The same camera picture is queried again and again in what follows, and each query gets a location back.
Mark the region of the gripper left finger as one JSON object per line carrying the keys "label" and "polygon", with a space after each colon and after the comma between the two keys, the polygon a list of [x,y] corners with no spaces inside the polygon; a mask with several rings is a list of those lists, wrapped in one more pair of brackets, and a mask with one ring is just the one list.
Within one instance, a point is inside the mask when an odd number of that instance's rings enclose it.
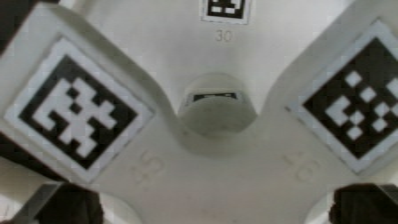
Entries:
{"label": "gripper left finger", "polygon": [[5,223],[104,224],[99,193],[65,182],[44,183]]}

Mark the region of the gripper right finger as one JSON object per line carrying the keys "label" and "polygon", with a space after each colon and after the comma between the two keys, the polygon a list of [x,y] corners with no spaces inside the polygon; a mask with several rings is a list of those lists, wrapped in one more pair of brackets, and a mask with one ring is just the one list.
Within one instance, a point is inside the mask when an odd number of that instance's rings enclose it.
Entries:
{"label": "gripper right finger", "polygon": [[349,184],[333,191],[330,224],[398,224],[398,186]]}

